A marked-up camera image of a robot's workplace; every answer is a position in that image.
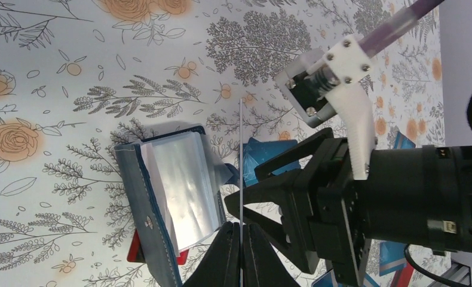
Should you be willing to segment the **blue denim card holder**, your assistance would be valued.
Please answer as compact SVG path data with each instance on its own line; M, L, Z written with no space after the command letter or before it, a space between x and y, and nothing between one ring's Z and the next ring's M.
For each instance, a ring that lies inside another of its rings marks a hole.
M115 157L143 248L162 258L146 263L160 286L182 286L176 257L205 241L226 222L225 185L239 171L211 151L203 126L121 144Z

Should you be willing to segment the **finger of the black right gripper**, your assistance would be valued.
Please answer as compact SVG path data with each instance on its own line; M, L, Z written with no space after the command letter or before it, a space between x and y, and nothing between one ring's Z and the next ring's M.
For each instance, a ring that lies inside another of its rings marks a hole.
M331 127L321 129L312 136L306 138L297 145L271 157L269 160L255 168L256 178L259 182L275 176L274 171L288 165L296 160L300 160L309 155L313 155L325 139L334 138Z
M269 242L303 273L313 274L319 258L309 233L314 215L301 170L291 170L224 198L227 211L246 224L257 224Z

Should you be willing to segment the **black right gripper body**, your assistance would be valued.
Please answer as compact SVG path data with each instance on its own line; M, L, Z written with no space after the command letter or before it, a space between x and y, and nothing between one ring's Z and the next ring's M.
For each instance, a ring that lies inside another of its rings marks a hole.
M298 150L311 158L293 185L291 262L313 273L325 259L337 282L362 286L371 240L363 231L347 140L312 136Z

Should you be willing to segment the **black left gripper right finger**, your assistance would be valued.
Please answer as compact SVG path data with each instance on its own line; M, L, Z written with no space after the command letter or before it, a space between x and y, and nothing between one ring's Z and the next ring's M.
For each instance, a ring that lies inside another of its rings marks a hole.
M286 270L260 226L243 226L243 286L294 287L299 284Z

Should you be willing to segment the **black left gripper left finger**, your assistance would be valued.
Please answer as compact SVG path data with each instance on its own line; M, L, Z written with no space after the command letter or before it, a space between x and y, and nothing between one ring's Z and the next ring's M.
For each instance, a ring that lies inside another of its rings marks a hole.
M240 286L240 224L226 222L184 287Z

